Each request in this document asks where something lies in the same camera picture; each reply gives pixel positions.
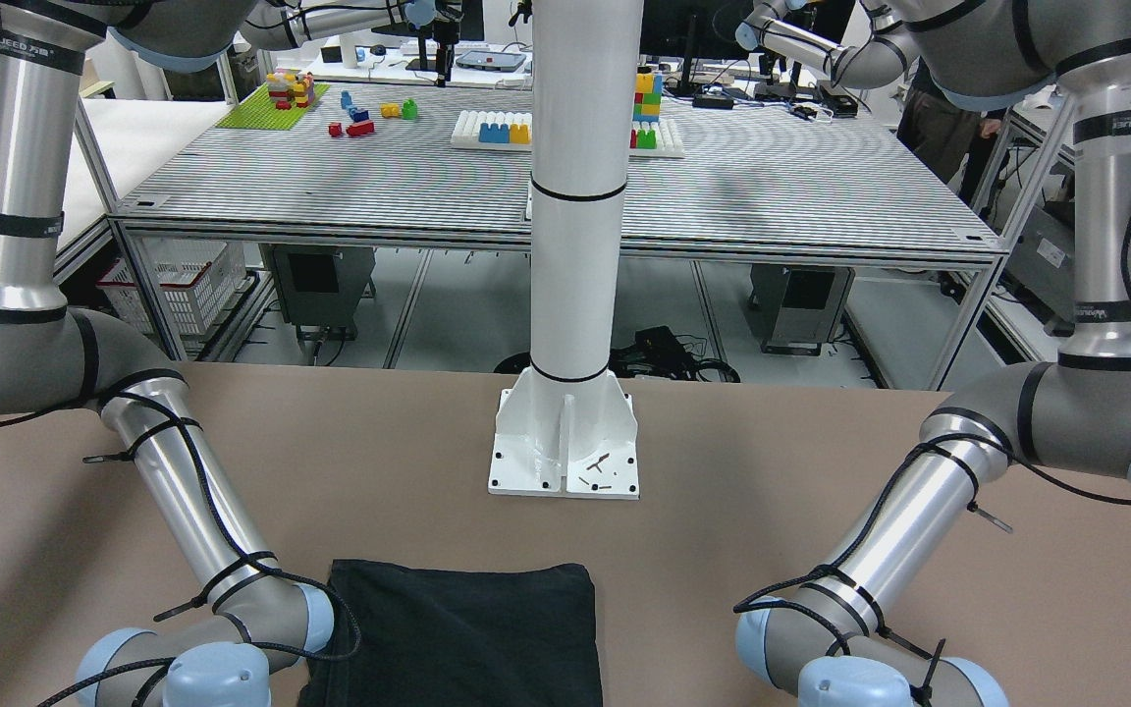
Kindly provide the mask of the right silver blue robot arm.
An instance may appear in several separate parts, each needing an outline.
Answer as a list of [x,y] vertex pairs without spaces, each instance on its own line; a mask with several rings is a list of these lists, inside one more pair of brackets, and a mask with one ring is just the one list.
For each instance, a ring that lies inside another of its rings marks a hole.
[[322,661],[342,621],[322,583],[283,571],[247,518],[189,386],[147,337],[68,305],[54,281],[80,81],[107,35],[174,71],[211,66],[264,1],[0,1],[0,415],[90,408],[126,443],[211,618],[122,629],[86,653],[85,706],[266,706],[271,673]]

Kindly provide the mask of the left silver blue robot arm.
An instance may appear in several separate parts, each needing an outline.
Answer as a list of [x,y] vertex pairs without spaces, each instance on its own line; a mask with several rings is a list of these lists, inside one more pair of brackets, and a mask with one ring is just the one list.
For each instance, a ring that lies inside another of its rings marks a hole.
[[742,663],[803,706],[1004,706],[978,664],[898,639],[884,609],[979,488],[1015,464],[1131,480],[1131,1],[867,1],[845,48],[757,1],[742,46],[767,46],[844,86],[920,60],[957,107],[1013,106],[1050,84],[1072,107],[1078,204],[1074,331],[1055,362],[1010,365],[946,399],[851,537],[735,607]]

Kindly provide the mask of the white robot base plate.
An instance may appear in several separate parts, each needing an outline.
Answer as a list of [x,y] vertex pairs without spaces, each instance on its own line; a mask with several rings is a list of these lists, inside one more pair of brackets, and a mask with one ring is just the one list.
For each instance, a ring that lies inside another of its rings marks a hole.
[[637,431],[614,372],[561,382],[526,368],[500,394],[487,491],[637,500]]

